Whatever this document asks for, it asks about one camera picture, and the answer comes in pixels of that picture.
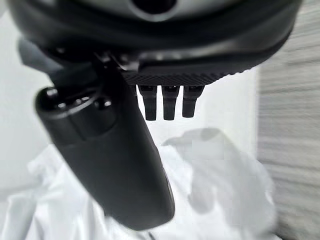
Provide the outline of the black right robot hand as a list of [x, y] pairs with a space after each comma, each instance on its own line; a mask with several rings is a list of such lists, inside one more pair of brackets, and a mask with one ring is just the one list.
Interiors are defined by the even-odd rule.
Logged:
[[169, 222], [175, 202], [147, 127], [192, 118], [205, 86], [258, 66], [289, 38], [300, 0], [9, 0], [24, 65], [52, 87], [35, 111], [108, 215], [133, 230]]

